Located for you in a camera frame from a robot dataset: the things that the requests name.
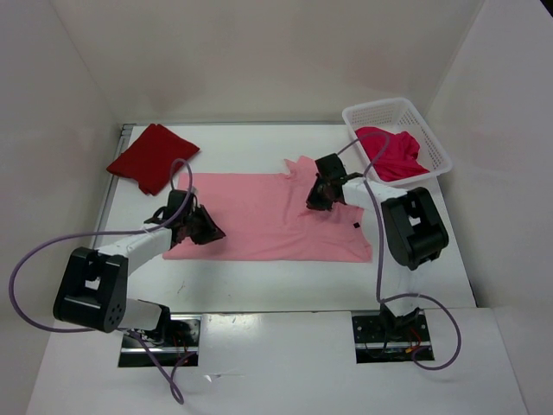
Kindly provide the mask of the dark red t-shirt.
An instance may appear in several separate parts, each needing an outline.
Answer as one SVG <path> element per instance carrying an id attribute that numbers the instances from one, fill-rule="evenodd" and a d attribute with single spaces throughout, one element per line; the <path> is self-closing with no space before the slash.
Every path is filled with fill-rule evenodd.
<path id="1" fill-rule="evenodd" d="M 146 195 L 158 195 L 168 184 L 172 163 L 191 159 L 200 148 L 161 124 L 150 124 L 106 170 L 135 181 Z"/>

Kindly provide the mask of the light pink t-shirt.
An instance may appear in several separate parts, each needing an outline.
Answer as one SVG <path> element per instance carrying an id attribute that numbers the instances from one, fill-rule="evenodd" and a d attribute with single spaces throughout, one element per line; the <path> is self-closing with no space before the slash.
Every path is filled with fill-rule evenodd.
<path id="1" fill-rule="evenodd" d="M 164 259 L 370 262 L 362 209 L 342 204 L 329 211 L 308 209 L 315 161 L 300 156 L 285 165 L 285 173 L 195 174 L 200 202 L 226 236 L 203 246 L 185 239 Z"/>

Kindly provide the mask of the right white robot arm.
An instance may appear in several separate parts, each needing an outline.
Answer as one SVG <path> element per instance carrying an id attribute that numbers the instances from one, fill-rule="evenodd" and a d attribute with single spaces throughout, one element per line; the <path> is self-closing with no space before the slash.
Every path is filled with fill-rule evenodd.
<path id="1" fill-rule="evenodd" d="M 420 293 L 400 292 L 382 296 L 385 255 L 410 273 L 437 260 L 448 246 L 442 218 L 426 188 L 393 188 L 370 181 L 361 173 L 348 174 L 333 153 L 315 161 L 316 179 L 307 198 L 307 208 L 330 211 L 337 204 L 362 208 L 376 215 L 378 265 L 376 298 L 379 320 L 388 335 L 409 329 L 420 314 L 418 302 L 426 301 L 445 311 L 439 300 Z"/>

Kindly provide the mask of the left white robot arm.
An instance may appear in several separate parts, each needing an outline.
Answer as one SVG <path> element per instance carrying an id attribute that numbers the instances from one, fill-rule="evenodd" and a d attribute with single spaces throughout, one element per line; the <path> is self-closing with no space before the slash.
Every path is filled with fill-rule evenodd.
<path id="1" fill-rule="evenodd" d="M 71 253 L 54 300 L 54 318 L 105 333 L 143 330 L 163 337 L 170 325 L 170 308 L 127 297 L 129 277 L 185 239 L 202 246 L 225 236 L 193 190 L 172 190 L 167 204 L 137 234 L 96 250 L 80 247 Z"/>

